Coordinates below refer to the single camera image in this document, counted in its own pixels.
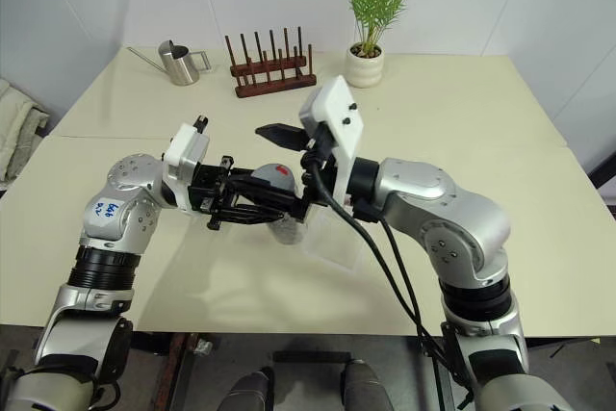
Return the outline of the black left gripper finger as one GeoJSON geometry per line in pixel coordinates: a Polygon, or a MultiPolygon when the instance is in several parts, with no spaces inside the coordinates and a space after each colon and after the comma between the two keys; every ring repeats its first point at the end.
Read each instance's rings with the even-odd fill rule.
{"type": "Polygon", "coordinates": [[[218,211],[220,222],[245,225],[275,222],[283,217],[283,212],[266,206],[229,206],[218,211]]]}
{"type": "Polygon", "coordinates": [[[238,195],[256,204],[296,205],[301,202],[294,192],[275,187],[270,181],[251,175],[231,175],[229,185],[238,195]]]}

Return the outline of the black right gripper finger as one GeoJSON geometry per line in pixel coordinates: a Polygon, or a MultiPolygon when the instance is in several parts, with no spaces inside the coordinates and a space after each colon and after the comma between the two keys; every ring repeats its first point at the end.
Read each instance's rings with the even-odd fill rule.
{"type": "Polygon", "coordinates": [[[256,128],[255,133],[285,149],[302,151],[307,146],[307,133],[305,130],[288,124],[267,124],[256,128]]]}
{"type": "Polygon", "coordinates": [[[289,215],[298,222],[305,221],[311,207],[311,197],[304,194],[302,197],[295,196],[289,210],[289,215]]]}

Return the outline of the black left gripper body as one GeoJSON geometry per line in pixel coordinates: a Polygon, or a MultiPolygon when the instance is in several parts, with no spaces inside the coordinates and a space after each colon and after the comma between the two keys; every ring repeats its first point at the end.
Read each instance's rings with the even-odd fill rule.
{"type": "Polygon", "coordinates": [[[192,211],[210,216],[207,228],[218,231],[224,221],[229,221],[235,194],[226,187],[234,159],[223,156],[217,166],[198,163],[188,186],[192,211]]]}

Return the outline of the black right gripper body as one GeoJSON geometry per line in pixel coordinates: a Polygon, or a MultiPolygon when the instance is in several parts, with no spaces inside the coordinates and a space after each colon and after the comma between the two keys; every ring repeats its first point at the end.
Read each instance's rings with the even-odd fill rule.
{"type": "Polygon", "coordinates": [[[316,134],[313,145],[303,154],[300,165],[304,169],[303,199],[321,206],[330,205],[338,173],[333,154],[335,141],[331,134],[316,134]]]}

